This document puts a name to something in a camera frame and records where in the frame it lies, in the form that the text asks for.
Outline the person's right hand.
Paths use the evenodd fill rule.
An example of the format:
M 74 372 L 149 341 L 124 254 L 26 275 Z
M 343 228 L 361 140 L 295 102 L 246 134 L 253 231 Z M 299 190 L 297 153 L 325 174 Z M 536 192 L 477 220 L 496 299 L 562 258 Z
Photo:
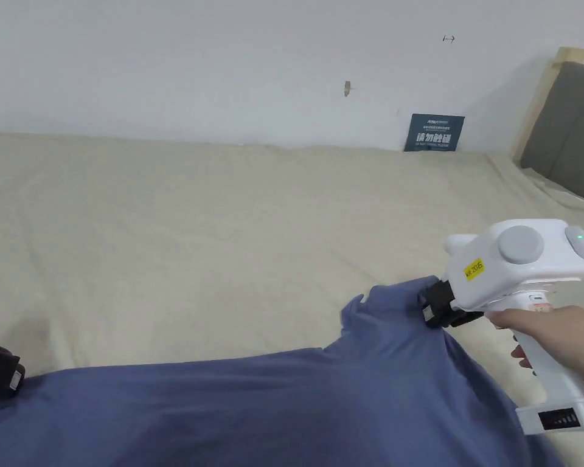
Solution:
M 550 312 L 509 308 L 486 317 L 496 327 L 532 337 L 557 362 L 584 378 L 584 308 L 566 306 Z

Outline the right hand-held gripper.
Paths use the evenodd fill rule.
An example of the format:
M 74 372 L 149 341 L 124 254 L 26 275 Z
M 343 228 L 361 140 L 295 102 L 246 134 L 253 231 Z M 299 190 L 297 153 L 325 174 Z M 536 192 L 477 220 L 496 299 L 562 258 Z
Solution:
M 508 308 L 548 312 L 556 284 L 584 280 L 584 230 L 564 220 L 504 220 L 479 235 L 451 235 L 444 248 L 442 279 L 420 278 L 418 303 L 428 328 L 459 327 Z M 427 304 L 433 286 L 434 308 Z M 543 403 L 516 410 L 523 432 L 584 431 L 584 379 L 532 337 L 514 337 L 546 394 Z

